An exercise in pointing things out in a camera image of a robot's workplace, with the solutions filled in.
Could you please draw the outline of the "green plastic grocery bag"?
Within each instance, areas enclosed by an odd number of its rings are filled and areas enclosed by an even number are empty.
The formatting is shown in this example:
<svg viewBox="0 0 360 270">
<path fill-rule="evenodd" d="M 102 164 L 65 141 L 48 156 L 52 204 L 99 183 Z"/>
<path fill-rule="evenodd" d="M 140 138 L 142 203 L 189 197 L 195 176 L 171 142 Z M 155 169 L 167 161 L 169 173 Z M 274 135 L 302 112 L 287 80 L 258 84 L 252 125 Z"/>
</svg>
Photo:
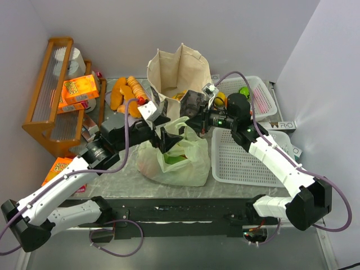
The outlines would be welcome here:
<svg viewBox="0 0 360 270">
<path fill-rule="evenodd" d="M 161 153 L 149 141 L 137 146 L 136 166 L 145 177 L 166 185 L 200 187 L 206 183 L 210 170 L 208 142 L 186 124 L 183 116 L 167 123 L 168 133 L 182 136 L 168 152 Z"/>
</svg>

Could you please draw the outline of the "orange gummy snack bag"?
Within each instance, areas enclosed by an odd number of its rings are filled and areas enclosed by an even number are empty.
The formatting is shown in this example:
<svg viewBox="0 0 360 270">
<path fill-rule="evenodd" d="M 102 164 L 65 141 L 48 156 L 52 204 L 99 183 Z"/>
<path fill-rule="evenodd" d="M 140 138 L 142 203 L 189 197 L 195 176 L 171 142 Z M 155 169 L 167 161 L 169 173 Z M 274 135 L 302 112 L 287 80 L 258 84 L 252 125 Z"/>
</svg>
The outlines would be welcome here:
<svg viewBox="0 0 360 270">
<path fill-rule="evenodd" d="M 186 92 L 187 92 L 186 90 L 183 92 L 179 92 L 175 96 L 173 96 L 172 99 L 180 101 L 183 98 L 183 96 L 186 94 Z"/>
</svg>

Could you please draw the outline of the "beige canvas tote bag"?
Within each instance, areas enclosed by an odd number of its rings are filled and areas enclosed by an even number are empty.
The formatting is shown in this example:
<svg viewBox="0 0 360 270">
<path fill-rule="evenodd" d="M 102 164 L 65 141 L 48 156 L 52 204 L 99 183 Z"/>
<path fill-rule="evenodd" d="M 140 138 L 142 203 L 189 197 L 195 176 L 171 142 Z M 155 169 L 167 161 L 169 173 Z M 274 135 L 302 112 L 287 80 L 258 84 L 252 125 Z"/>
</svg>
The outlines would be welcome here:
<svg viewBox="0 0 360 270">
<path fill-rule="evenodd" d="M 203 98 L 202 88 L 212 82 L 207 59 L 184 44 L 175 53 L 157 50 L 148 62 L 146 74 L 152 99 L 157 103 L 168 102 L 166 116 L 172 121 L 181 117 L 183 103 L 174 96 L 191 91 Z"/>
</svg>

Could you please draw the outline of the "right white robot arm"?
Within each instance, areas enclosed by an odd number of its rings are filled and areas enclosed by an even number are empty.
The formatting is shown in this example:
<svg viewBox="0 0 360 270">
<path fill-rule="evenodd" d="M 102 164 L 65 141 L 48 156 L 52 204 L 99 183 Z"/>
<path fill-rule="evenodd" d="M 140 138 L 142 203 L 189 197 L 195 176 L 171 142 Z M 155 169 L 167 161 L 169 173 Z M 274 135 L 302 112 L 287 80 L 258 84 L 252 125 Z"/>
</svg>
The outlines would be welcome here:
<svg viewBox="0 0 360 270">
<path fill-rule="evenodd" d="M 211 127 L 228 129 L 233 140 L 261 161 L 287 189 L 288 197 L 258 195 L 249 200 L 248 220 L 287 219 L 295 228 L 305 231 L 331 211 L 332 187 L 318 177 L 300 172 L 301 166 L 277 146 L 266 129 L 252 121 L 250 111 L 246 97 L 235 93 L 229 96 L 225 110 L 203 102 L 186 124 L 201 134 Z"/>
</svg>

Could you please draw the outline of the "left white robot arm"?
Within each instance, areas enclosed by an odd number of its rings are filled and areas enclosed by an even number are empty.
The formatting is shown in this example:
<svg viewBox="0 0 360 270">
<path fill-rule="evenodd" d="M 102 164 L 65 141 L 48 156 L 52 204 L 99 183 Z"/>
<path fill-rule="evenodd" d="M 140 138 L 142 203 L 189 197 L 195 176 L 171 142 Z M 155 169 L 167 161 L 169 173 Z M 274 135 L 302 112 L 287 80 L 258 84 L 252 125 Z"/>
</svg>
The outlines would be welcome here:
<svg viewBox="0 0 360 270">
<path fill-rule="evenodd" d="M 95 139 L 55 178 L 20 201 L 4 202 L 1 210 L 6 227 L 11 229 L 20 248 L 31 252 L 68 228 L 111 221 L 113 210 L 101 196 L 68 208 L 59 206 L 97 176 L 115 173 L 110 167 L 119 161 L 119 152 L 128 154 L 131 146 L 149 141 L 162 153 L 168 152 L 183 138 L 165 130 L 163 124 L 169 121 L 166 116 L 159 116 L 151 124 L 144 119 L 129 124 L 127 116 L 113 115 L 101 124 Z"/>
</svg>

